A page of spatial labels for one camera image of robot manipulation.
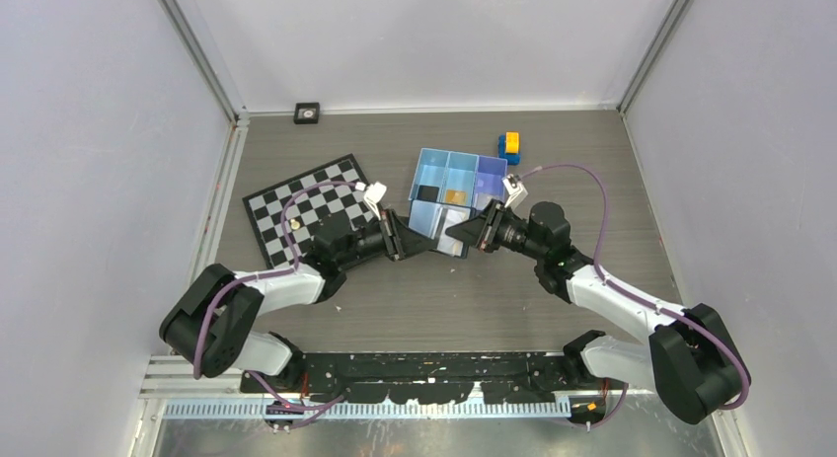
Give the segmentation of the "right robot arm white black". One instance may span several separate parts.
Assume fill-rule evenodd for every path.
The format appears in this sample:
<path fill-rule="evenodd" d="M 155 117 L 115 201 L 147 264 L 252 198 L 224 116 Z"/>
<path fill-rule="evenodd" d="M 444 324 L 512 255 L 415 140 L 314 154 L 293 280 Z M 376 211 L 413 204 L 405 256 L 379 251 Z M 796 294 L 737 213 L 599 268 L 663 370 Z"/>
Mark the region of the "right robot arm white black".
<path fill-rule="evenodd" d="M 627 332 L 626 343 L 589 331 L 564 346 L 564 375 L 576 388 L 599 378 L 656 393 L 680 420 L 697 424 L 746 400 L 751 376 L 720 314 L 649 295 L 609 274 L 571 241 L 571 226 L 556 203 L 542 201 L 527 219 L 498 200 L 446 234 L 484 253 L 506 248 L 534 260 L 541 287 Z"/>

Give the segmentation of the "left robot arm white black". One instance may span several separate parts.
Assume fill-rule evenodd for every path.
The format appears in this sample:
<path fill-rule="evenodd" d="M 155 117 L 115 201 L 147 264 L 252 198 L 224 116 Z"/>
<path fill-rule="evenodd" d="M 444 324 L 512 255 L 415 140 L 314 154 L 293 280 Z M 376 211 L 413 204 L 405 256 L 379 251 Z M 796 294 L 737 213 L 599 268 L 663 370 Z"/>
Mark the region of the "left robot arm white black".
<path fill-rule="evenodd" d="M 299 263 L 286 269 L 235 272 L 206 267 L 163 319 L 160 339 L 188 360 L 198 377 L 229 368 L 255 371 L 280 392 L 294 390 L 303 376 L 296 347 L 276 333 L 258 333 L 258 317 L 291 306 L 331 299 L 350 269 L 385 257 L 402 261 L 434 249 L 435 242 L 385 209 L 362 227 L 343 214 L 320 221 Z"/>

